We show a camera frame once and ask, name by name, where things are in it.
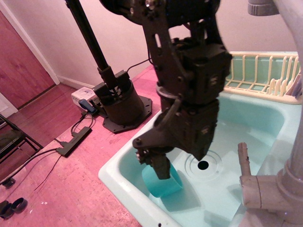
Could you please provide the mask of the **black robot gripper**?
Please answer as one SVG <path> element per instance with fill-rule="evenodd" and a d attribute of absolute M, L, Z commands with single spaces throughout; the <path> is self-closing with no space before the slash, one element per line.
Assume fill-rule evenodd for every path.
<path fill-rule="evenodd" d="M 155 120 L 152 129 L 133 140 L 140 164 L 150 165 L 160 180 L 170 178 L 166 153 L 179 148 L 201 160 L 214 138 L 219 100 L 205 105 L 191 105 L 176 99 Z"/>

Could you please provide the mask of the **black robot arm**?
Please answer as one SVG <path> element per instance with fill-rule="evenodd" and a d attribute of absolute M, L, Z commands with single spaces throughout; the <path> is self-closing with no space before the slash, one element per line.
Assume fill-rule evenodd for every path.
<path fill-rule="evenodd" d="M 169 179 L 168 152 L 179 148 L 201 160 L 214 138 L 218 96 L 232 60 L 217 27 L 220 2 L 104 0 L 102 5 L 143 27 L 161 114 L 133 146 L 140 163 L 150 165 L 159 179 Z"/>

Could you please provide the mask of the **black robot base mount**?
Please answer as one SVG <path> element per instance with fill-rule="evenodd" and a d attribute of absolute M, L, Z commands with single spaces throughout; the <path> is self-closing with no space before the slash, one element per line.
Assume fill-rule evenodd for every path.
<path fill-rule="evenodd" d="M 78 0 L 67 0 L 85 42 L 98 66 L 103 82 L 94 86 L 93 91 L 100 100 L 97 109 L 104 115 L 103 126 L 112 133 L 121 133 L 137 128 L 152 114 L 152 100 L 137 94 L 128 72 L 114 74 Z"/>

